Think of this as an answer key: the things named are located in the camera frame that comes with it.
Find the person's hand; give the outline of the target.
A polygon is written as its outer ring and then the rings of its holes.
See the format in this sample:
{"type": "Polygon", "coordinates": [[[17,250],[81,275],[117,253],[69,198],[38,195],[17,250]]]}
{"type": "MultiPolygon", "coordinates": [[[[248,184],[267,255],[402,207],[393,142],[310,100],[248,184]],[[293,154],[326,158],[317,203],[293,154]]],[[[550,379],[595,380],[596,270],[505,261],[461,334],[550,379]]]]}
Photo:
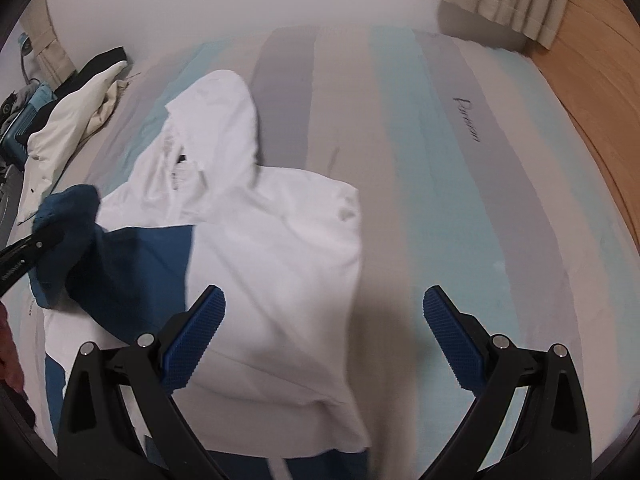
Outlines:
{"type": "Polygon", "coordinates": [[[0,304],[0,379],[16,393],[24,393],[24,372],[4,304],[0,304]]]}

